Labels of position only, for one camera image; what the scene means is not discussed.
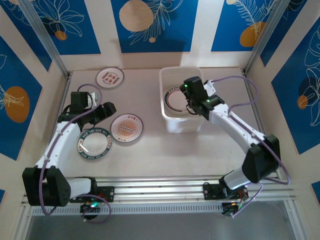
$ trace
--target plate in bin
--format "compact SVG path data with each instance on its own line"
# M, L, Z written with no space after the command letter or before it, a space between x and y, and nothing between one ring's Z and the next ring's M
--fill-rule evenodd
M130 113L118 116L110 127L114 139L121 143L131 143L137 140L143 130L144 124L140 117Z
M188 102L178 86L172 87L166 91L164 94L164 104L175 114L188 113Z
M112 89L120 85L125 78L124 72L117 67L102 69L95 77L96 83L105 89Z

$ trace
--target decorative plate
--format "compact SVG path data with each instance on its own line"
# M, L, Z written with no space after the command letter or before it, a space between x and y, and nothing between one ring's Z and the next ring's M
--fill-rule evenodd
M188 112L186 107L188 102L178 86L166 91L164 94L164 103L175 114L185 114Z
M105 89L112 89L120 85L125 78L124 72L117 67L102 69L95 77L96 83Z
M109 152L112 138L104 128L95 127L82 132L76 146L78 153L85 159L99 159Z
M142 120L134 114L118 116L112 123L110 131L115 140L121 143L131 143L137 140L144 130Z

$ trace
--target robotic arm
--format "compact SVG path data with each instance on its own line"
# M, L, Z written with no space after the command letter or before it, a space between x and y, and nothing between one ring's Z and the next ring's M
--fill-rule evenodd
M117 111L113 103L106 102L97 106L97 101L98 98L95 92L92 94L79 91L71 93L71 104L58 117L56 131L44 155L35 164L35 167L27 167L22 173L26 195L31 206L40 205L40 183L42 183L42 197L45 206L64 207L70 199L81 194L98 195L97 182L93 177L77 177L66 180L60 171L62 164L67 160L70 150L75 147L74 143L84 125L88 123L96 125ZM57 140L57 136L61 134L61 129L70 120L89 111L92 107L96 107L96 109L69 124ZM53 145L50 161L47 162L44 170L46 182L43 182L43 179L40 179L40 173L45 160L48 160L47 156Z
M265 147L267 146L280 157L279 140L274 135L265 136L253 129L230 111L228 105L215 94L216 90L212 83L207 81L203 84L201 79L195 76L185 80L180 90L187 99L187 109L191 114L203 116L222 127L246 153L242 166L224 175L219 180L219 184L208 184L206 189L203 185L204 192L208 191L208 194L204 195L205 199L236 199L237 190L245 190L244 185L248 183L259 183L279 167L278 161ZM40 206L40 199L43 198L45 206L64 207L76 196L100 193L100 188L93 177L66 180L60 171L84 125L87 123L96 125L117 111L111 102L98 106L96 102L95 93L71 93L71 104L59 116L56 132L44 155L35 167L27 167L23 171L23 183L31 206ZM89 110L91 110L89 114L82 115ZM70 123L70 120L77 116L79 117ZM66 125L68 126L62 134L61 129ZM40 179L45 164L44 176Z
M242 167L219 180L219 185L213 189L214 194L211 199L226 199L234 190L249 183L258 183L279 167L276 159L257 138L265 142L278 157L280 157L279 140L274 135L265 136L253 129L230 111L228 105L215 94L216 90L211 82L203 84L198 76L191 77L183 82L180 90L186 97L187 108L194 111L190 112L191 114L203 116L222 127L246 154Z

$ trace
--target plate rim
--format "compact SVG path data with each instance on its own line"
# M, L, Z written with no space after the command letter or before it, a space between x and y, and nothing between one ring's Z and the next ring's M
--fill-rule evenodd
M114 122L115 122L118 118L120 118L120 117L123 116L123 115L132 115L132 116L135 116L135 117L137 117L138 119L140 119L140 121L141 121L141 123L142 123L142 130L141 130L140 135L139 135L136 139L134 139L134 140L132 140L132 141L119 141L118 139L115 138L115 136L114 136L113 133L112 133L112 125L114 124ZM138 140L138 139L141 137L142 133L144 132L144 129L145 129L145 125L144 125L144 122L142 121L142 119L141 119L139 116L137 116L137 115L135 115L135 114L133 114L133 113L124 113L124 114L121 114L121 115L117 116L117 117L111 122L111 124L110 124L110 133L111 133L111 136L113 137L114 140L116 140L117 142L122 143L122 144L130 144L130 143L133 143L134 141Z
M107 132L107 134L104 134L104 133L102 133L102 132L96 132L96 131L94 131L94 132L90 132L87 136L85 136L85 138L82 138L82 135L83 134L85 134L85 133L87 133L87 132L89 132L89 131L92 131L92 130L95 130L95 129L101 129L101 130L103 130L103 131L106 131ZM109 147L109 149L108 149L108 144L106 145L106 148L103 150L103 152L104 151L106 151L107 150L107 152L105 153L105 154L99 154L99 155L96 155L96 156L89 156L88 154L86 154L86 153L84 153L84 151L83 152L79 152L79 150L78 150L78 146L79 146L79 140L80 139L86 139L89 135L91 135L91 134L94 134L94 133L98 133L98 134L103 134L103 135L105 135L106 137L107 137L107 139L108 139L108 135L111 137L110 139L111 139L111 145L110 145L110 147ZM112 134L111 134L111 132L109 132L107 129L105 129L105 128L102 128L102 127L93 127L93 128L90 128L90 129L87 129L87 130L85 130L85 131L82 131L81 132L81 135L80 135L80 137L78 138L78 140L77 140L77 142L76 142L76 150L77 150L77 152L81 155L81 157L83 157L83 158L85 158L85 159L87 159L87 160L97 160L97 159L100 159L100 158L102 158L103 156L105 156L109 151L110 151L110 149L111 149L111 147L112 147L112 143L113 143L113 141L112 141Z

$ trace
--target plastic container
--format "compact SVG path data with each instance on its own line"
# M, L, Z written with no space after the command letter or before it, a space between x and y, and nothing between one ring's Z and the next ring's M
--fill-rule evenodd
M176 114L164 104L164 95L170 88L180 86L184 80L195 76L204 80L201 69L195 66L165 67L159 72L161 113L165 120L165 128L169 133L197 132L205 120L203 116Z

